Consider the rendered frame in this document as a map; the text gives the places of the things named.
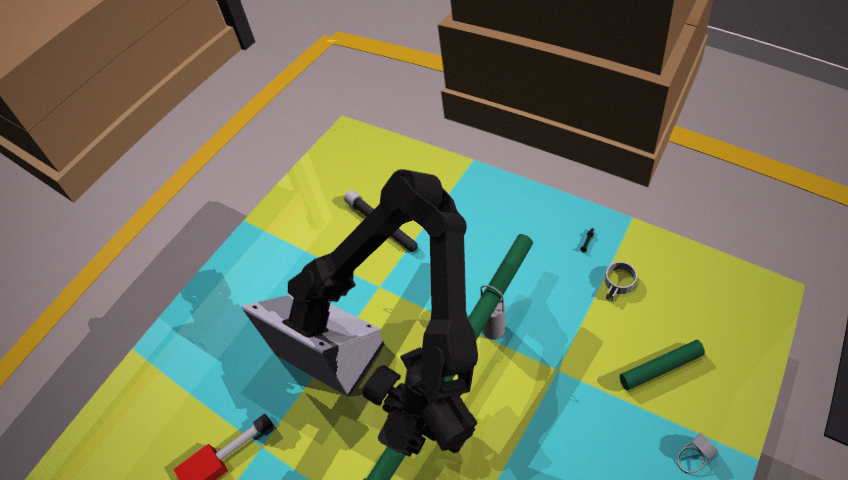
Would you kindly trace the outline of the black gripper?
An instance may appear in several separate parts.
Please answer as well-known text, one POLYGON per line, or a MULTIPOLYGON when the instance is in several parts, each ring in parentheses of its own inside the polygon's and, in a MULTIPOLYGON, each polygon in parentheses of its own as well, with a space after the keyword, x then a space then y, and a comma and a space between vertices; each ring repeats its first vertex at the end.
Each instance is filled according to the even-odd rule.
MULTIPOLYGON (((399 378, 400 375, 389 367, 385 365, 378 367, 362 387, 364 398, 369 400, 371 403, 380 405, 382 404, 385 396, 388 394, 384 401, 385 404, 382 406, 385 412, 389 414, 391 406, 397 403, 404 411, 406 411, 406 413, 411 415, 418 414, 421 416, 421 413, 425 408, 415 407, 407 401, 403 392, 404 383, 399 383, 397 388, 393 387, 399 378)), ((428 439, 436 441, 426 424, 423 428, 422 435, 428 439)))

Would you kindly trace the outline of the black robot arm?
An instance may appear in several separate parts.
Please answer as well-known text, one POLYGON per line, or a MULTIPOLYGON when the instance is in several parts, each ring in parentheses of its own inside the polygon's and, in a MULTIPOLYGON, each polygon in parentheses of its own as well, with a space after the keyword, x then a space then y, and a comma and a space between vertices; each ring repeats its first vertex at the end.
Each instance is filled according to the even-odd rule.
POLYGON ((305 337, 328 332, 330 302, 355 287, 353 271, 400 226, 415 221, 430 235, 431 320, 419 347, 400 355, 403 392, 421 416, 395 403, 378 436, 398 453, 418 455, 425 424, 442 451, 473 435, 477 421, 461 399, 470 392, 478 361, 466 311, 464 235, 467 224, 433 174, 396 170, 381 189, 379 205, 330 254, 316 258, 288 281, 294 297, 283 324, 305 337), (445 377, 458 379, 445 381, 445 377))

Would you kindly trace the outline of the black bolt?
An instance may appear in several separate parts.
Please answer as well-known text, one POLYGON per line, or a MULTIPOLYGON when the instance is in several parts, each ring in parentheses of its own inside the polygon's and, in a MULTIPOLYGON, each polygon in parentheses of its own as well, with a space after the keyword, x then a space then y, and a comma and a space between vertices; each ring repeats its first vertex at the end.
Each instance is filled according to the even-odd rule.
POLYGON ((587 239, 586 239, 586 241, 585 241, 585 243, 584 243, 583 247, 581 247, 581 248, 580 248, 580 250, 581 250, 582 252, 586 252, 586 251, 587 251, 586 247, 587 247, 587 245, 588 245, 588 243, 589 243, 589 241, 590 241, 591 237, 593 236, 593 230, 594 230, 594 228, 591 228, 591 230, 590 230, 590 231, 588 231, 588 233, 587 233, 587 239))

